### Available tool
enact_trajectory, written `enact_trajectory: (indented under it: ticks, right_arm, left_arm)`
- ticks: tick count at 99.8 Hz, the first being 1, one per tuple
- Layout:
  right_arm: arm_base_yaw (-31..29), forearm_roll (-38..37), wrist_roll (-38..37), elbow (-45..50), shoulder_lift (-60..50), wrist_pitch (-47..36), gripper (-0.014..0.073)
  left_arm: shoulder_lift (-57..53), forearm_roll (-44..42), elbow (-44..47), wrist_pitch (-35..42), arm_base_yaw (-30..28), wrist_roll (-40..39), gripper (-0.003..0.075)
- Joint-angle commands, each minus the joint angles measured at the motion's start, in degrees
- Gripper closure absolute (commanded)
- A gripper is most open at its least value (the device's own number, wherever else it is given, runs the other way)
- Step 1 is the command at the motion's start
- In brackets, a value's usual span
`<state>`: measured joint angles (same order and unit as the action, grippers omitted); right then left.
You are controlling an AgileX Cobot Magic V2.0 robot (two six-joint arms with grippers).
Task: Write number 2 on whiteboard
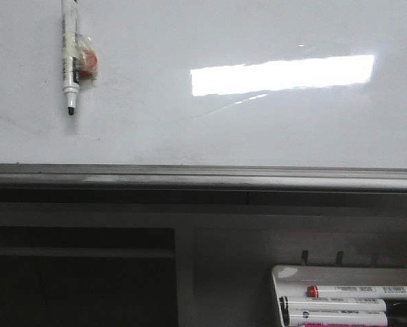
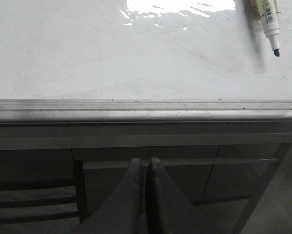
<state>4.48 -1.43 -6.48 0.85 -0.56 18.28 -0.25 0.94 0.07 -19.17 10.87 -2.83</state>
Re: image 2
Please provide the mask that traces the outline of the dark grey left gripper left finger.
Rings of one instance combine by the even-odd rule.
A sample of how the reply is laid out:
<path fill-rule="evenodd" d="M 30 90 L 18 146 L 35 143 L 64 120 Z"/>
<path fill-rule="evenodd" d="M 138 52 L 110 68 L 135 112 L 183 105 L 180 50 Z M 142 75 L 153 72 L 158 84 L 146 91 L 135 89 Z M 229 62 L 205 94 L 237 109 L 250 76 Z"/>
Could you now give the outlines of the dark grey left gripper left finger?
<path fill-rule="evenodd" d="M 85 234 L 135 234 L 143 190 L 143 169 L 137 158 L 108 199 L 83 223 Z"/>

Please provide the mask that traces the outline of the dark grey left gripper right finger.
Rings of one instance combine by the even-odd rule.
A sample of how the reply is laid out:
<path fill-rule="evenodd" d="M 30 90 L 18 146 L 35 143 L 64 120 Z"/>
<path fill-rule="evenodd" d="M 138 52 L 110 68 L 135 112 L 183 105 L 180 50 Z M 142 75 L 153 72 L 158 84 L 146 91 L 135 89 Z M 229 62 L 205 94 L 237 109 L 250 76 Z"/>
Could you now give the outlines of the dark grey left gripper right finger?
<path fill-rule="evenodd" d="M 187 199 L 160 159 L 146 174 L 146 220 L 150 234 L 208 234 L 209 221 Z"/>

